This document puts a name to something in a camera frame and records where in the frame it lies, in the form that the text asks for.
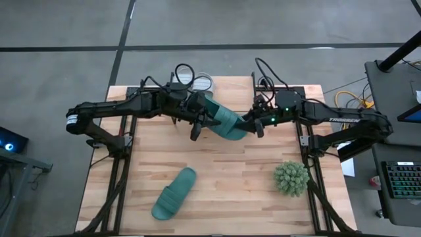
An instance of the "keyboard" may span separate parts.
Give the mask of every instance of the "keyboard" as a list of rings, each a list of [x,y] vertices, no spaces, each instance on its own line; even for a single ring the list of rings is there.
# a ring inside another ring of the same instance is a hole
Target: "keyboard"
[[[421,199],[421,162],[382,162],[391,198]]]

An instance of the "metal stand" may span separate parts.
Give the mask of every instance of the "metal stand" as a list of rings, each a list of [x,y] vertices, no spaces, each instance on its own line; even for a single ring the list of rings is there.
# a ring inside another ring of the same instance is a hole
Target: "metal stand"
[[[16,217],[16,211],[18,209],[20,198],[24,195],[23,187],[29,182],[32,169],[38,168],[41,169],[42,172],[47,173],[51,171],[53,165],[37,161],[24,155],[6,151],[3,148],[0,148],[0,163],[22,169],[22,174],[14,181],[12,199],[4,215],[4,223],[0,227],[0,237],[4,237],[8,236],[7,234],[13,224],[14,218]]]
[[[127,88],[126,91],[126,99],[129,99],[131,95],[137,90],[137,87]],[[155,88],[145,88],[145,91],[148,90],[155,90]],[[119,236],[120,226],[121,226],[121,218],[124,208],[124,197],[126,195],[126,187],[128,181],[128,174],[130,168],[130,160],[132,156],[132,149],[133,149],[133,140],[134,135],[136,132],[136,122],[137,119],[133,118],[132,123],[130,125],[130,130],[128,133],[132,139],[126,145],[123,154],[115,155],[114,161],[111,168],[111,175],[110,175],[110,182],[107,192],[107,198],[105,200],[104,205],[98,211],[98,214],[92,219],[92,221],[88,224],[81,231],[77,231],[73,234],[69,235],[62,235],[61,237],[67,236],[83,236],[83,237],[100,237],[100,236]],[[126,133],[126,124],[127,124],[127,116],[122,116],[122,120],[120,123],[120,137],[123,137]],[[120,166],[120,161],[123,160],[124,164],[122,167],[122,173],[120,176],[120,180],[117,181],[117,174],[118,174],[118,167]],[[117,207],[115,211],[115,218],[114,224],[112,226],[112,230],[109,230],[109,220],[110,220],[110,210],[111,206],[114,201],[117,199]]]
[[[395,52],[393,52],[387,59],[382,61],[380,64],[377,64],[377,67],[382,72],[389,72],[389,70],[391,70],[391,68],[395,64],[397,64],[400,60],[405,58],[408,54],[410,54],[420,45],[421,45],[421,31],[419,31],[415,36],[410,38],[400,48],[398,48]]]
[[[263,92],[263,93],[264,92],[272,92],[272,90],[269,89],[269,88],[265,88],[265,87],[257,85],[257,82],[255,80],[255,73],[252,73],[251,77],[253,78],[254,96],[257,95],[257,92]],[[305,97],[304,87],[294,87],[293,89],[295,91],[297,91],[301,96]],[[275,86],[275,91],[278,92],[279,90],[285,90],[285,88]],[[301,124],[299,122],[296,122],[295,125],[296,125],[298,136],[302,136],[303,135],[303,129],[302,129]],[[312,128],[310,126],[307,126],[307,134],[309,136],[313,135],[313,131],[312,131]],[[306,166],[308,168],[309,174],[311,175],[310,169],[309,169],[309,160],[308,160],[306,148],[303,147],[301,145],[301,143],[299,143],[299,145],[300,145],[301,157],[302,157],[304,166]],[[323,177],[322,176],[322,170],[320,168],[320,162],[317,158],[314,158],[313,162],[314,162],[314,170],[316,172],[318,187],[320,187],[322,194],[325,196],[326,195],[326,189],[324,187],[324,182],[323,182],[323,178],[322,178]],[[317,205],[316,205],[316,200],[314,198],[314,193],[310,188],[308,188],[307,194],[309,196],[310,210],[311,210],[311,215],[312,215],[312,219],[313,219],[313,228],[314,228],[314,231],[318,231],[318,230],[320,230],[320,220],[318,218]],[[325,209],[323,209],[323,213],[324,213],[324,219],[325,219],[325,222],[326,222],[326,228],[329,231],[333,231],[334,228],[333,228],[332,219],[330,218],[329,213]]]

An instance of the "green slipper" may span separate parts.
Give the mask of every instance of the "green slipper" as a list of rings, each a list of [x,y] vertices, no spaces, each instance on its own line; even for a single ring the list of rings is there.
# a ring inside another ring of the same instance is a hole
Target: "green slipper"
[[[244,121],[240,115],[219,104],[208,95],[205,95],[205,98],[208,112],[214,119],[222,122],[218,126],[210,126],[210,130],[227,140],[240,140],[247,135],[246,131],[234,128],[237,122]]]
[[[184,168],[172,183],[165,187],[157,202],[152,207],[152,216],[158,220],[169,220],[183,204],[196,181],[196,172],[191,168]]]

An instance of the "wooden table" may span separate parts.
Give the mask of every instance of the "wooden table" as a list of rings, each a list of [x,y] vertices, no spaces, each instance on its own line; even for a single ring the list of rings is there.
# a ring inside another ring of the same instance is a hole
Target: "wooden table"
[[[251,77],[221,76],[214,77],[214,82],[216,101],[239,113],[249,110],[253,100]],[[304,87],[308,98],[324,99],[320,85]],[[112,86],[108,100],[124,99],[126,88]],[[120,117],[104,118],[101,123],[112,134],[118,133],[119,126]],[[187,122],[174,126],[166,116],[137,120],[121,234],[314,233],[307,193],[284,196],[276,191],[272,179],[280,163],[301,162],[293,123],[267,127],[263,138],[248,134],[240,141],[224,140],[203,129],[193,142],[190,130]],[[315,134],[331,132],[328,123],[314,126]],[[105,149],[98,149],[92,162],[106,154]],[[330,203],[356,229],[339,159],[327,155],[320,163]],[[105,159],[91,168],[76,230],[83,229],[104,203],[111,167],[112,159]],[[155,220],[151,215],[154,202],[184,167],[197,172],[191,193],[173,219]],[[320,203],[318,213],[324,226]]]

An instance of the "green plant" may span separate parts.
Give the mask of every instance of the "green plant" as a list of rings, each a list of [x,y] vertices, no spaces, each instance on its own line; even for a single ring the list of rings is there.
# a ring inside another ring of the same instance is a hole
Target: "green plant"
[[[309,179],[309,172],[304,168],[304,164],[293,161],[278,165],[274,172],[276,188],[291,197],[299,197],[307,189]]]

